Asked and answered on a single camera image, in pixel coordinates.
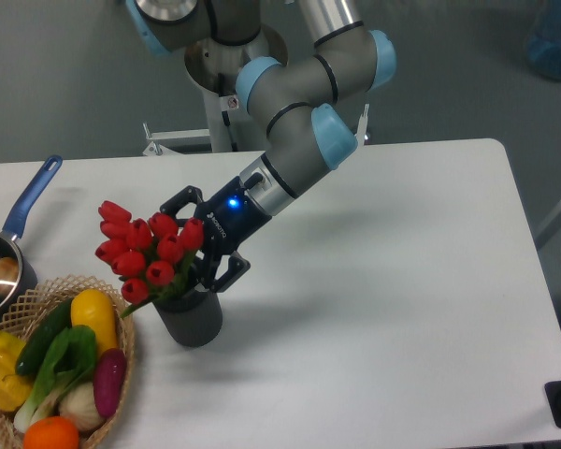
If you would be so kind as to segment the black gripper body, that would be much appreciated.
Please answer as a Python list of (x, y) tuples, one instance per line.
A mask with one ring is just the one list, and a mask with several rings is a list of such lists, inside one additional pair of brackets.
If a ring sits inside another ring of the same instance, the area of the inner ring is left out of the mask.
[(218, 260), (230, 255), (272, 219), (248, 192), (236, 176), (208, 201), (196, 206), (194, 217), (203, 223), (204, 256)]

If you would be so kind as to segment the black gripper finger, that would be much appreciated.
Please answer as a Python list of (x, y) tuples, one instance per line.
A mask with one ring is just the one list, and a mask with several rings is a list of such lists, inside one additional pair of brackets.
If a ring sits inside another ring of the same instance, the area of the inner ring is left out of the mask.
[(194, 260), (194, 289), (222, 293), (250, 268), (251, 263), (237, 251), (223, 255), (204, 254)]
[(172, 218), (179, 228), (183, 228), (189, 222), (190, 218), (179, 218), (179, 212), (188, 205), (197, 207), (203, 202), (202, 190), (189, 185), (163, 203), (159, 207), (159, 211)]

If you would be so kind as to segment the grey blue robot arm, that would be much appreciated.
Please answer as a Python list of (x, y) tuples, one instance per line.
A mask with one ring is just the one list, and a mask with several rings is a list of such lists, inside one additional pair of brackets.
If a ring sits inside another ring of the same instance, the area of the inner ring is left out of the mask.
[(126, 7), (151, 51), (184, 50), (186, 62), (204, 71), (195, 82), (234, 96), (268, 141), (209, 200), (186, 188), (163, 205), (175, 214), (194, 203), (206, 236), (189, 284), (222, 292), (248, 269), (238, 246), (356, 150), (336, 103), (389, 81), (395, 48), (385, 33), (365, 26), (352, 1), (300, 3), (315, 52), (294, 65), (256, 1), (130, 1)]

